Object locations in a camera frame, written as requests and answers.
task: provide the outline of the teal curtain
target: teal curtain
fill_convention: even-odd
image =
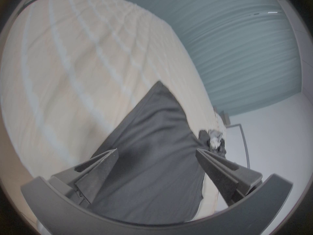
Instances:
[[[219,111],[236,115],[301,91],[297,43],[276,0],[128,1],[170,24]]]

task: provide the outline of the bed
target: bed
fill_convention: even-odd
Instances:
[[[88,160],[157,81],[175,96],[196,137],[216,129],[226,139],[165,21],[124,0],[31,3],[10,30],[0,74],[2,117],[21,167],[48,179]],[[218,191],[208,176],[202,194],[194,219],[215,211]]]

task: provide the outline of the brown floor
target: brown floor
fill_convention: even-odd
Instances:
[[[0,235],[36,235],[13,209],[0,187]]]

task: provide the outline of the beige bedsheet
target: beige bedsheet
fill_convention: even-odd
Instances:
[[[89,159],[158,80],[196,136],[224,128],[166,22],[124,0],[37,0],[5,45],[2,116],[22,164],[49,178]],[[204,189],[207,216],[217,189],[208,177]]]

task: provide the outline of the folded black fabric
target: folded black fabric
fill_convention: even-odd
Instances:
[[[93,212],[139,224],[180,223],[195,216],[204,178],[195,152],[208,146],[195,137],[161,82],[93,156],[114,148],[119,159],[90,206]]]

